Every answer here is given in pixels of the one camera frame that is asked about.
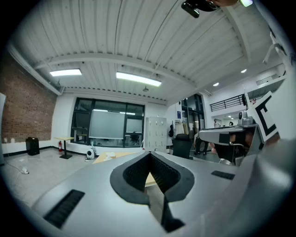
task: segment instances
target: desk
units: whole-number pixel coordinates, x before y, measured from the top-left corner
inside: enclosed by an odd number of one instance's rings
[[[114,152],[114,154],[116,155],[116,158],[119,158],[119,157],[122,157],[122,156],[127,156],[127,155],[130,155],[130,154],[134,154],[136,152]],[[104,162],[104,159],[107,157],[107,154],[106,152],[103,152],[92,164],[97,164],[97,163],[100,163],[100,162]],[[146,179],[146,184],[145,184],[145,187],[148,187],[148,186],[152,186],[156,184],[153,176],[151,175],[151,173],[148,174],[148,177]]]
[[[60,156],[60,158],[63,158],[63,159],[69,159],[70,157],[72,157],[72,155],[67,155],[66,141],[68,141],[68,140],[73,140],[74,137],[55,137],[55,139],[64,140],[64,150],[65,150],[65,154],[62,155],[62,156]]]

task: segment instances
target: black speaker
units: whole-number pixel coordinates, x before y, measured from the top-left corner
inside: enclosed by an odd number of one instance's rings
[[[34,156],[34,155],[40,154],[38,138],[28,137],[26,139],[26,147],[27,147],[28,155]]]

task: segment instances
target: ceiling-mounted camera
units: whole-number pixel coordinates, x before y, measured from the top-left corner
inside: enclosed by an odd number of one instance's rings
[[[212,12],[218,9],[212,1],[207,0],[187,0],[182,3],[181,8],[187,11],[194,18],[199,17],[199,10],[204,12]]]

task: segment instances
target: brick wall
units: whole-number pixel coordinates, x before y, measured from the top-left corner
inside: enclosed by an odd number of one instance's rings
[[[27,137],[39,141],[51,139],[52,115],[56,95],[44,87],[9,53],[0,64],[0,92],[6,95],[2,118],[2,143],[24,142]]]

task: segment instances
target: white corrugated ceiling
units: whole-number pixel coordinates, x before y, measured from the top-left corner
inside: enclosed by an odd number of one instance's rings
[[[237,32],[222,9],[201,11],[195,19],[181,9],[182,2],[46,0],[24,19],[12,43],[38,73],[66,91],[88,89],[98,94],[111,91],[142,99],[180,100],[196,92],[194,85],[203,88],[233,72],[234,66],[248,64]],[[271,44],[268,25],[254,6],[237,4],[234,11],[243,24],[252,63],[261,62]],[[106,54],[116,57],[106,60]],[[82,76],[49,74],[76,68]],[[162,84],[147,86],[149,91],[143,92],[144,84],[118,80],[117,71]]]

